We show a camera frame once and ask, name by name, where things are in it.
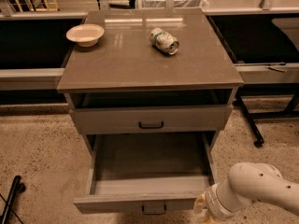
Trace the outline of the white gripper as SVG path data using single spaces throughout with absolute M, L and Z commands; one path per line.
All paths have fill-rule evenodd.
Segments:
M 246 207 L 244 181 L 225 179 L 210 186 L 196 198 L 193 211 L 199 216 L 198 224 L 216 224 L 238 214 Z

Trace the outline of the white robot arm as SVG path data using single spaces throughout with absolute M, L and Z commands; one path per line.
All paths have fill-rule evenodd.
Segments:
M 194 202 L 201 224 L 213 224 L 232 218 L 255 203 L 268 203 L 299 216 L 299 184 L 283 178 L 267 163 L 239 162 L 228 171 L 225 180 L 206 189 Z

